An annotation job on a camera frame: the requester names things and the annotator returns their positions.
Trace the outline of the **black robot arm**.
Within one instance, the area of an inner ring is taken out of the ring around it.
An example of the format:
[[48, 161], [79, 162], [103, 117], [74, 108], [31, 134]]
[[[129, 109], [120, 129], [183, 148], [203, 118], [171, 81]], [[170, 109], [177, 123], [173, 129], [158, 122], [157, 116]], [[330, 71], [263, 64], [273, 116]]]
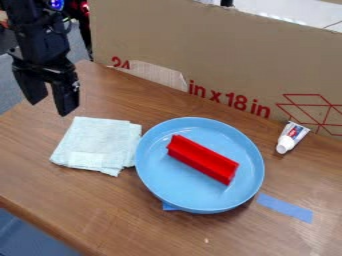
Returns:
[[80, 101], [75, 65], [67, 58], [70, 29], [64, 26], [64, 0], [0, 0], [15, 32], [18, 47], [11, 48], [12, 72], [28, 102], [35, 105], [52, 87], [60, 116], [68, 115]]

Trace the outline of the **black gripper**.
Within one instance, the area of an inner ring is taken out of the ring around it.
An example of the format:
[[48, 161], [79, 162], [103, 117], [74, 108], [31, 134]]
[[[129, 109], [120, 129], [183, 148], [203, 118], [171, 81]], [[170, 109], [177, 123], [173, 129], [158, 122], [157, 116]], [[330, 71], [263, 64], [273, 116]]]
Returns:
[[48, 96], [44, 82], [50, 82], [58, 113], [64, 117], [80, 102], [75, 65], [67, 58], [71, 26], [55, 19], [22, 24], [11, 22], [11, 29], [19, 44], [10, 50], [12, 71], [26, 99], [32, 105], [39, 103]]

